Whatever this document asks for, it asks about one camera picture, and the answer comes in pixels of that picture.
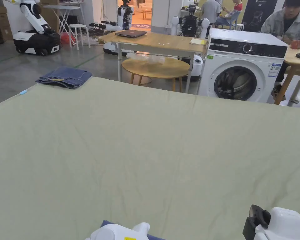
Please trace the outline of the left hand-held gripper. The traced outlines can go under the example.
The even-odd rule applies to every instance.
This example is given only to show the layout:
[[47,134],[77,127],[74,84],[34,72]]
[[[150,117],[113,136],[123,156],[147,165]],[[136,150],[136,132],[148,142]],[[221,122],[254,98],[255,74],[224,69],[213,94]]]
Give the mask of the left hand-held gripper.
[[94,231],[87,240],[148,240],[150,224],[142,222],[132,229],[118,224],[107,224]]

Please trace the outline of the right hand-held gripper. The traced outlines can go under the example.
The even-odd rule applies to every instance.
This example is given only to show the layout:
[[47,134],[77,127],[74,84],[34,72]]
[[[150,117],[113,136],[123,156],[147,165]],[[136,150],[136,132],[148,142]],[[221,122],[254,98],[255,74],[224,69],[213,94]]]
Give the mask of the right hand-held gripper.
[[251,205],[242,234],[246,240],[300,240],[300,214],[280,207],[268,212]]

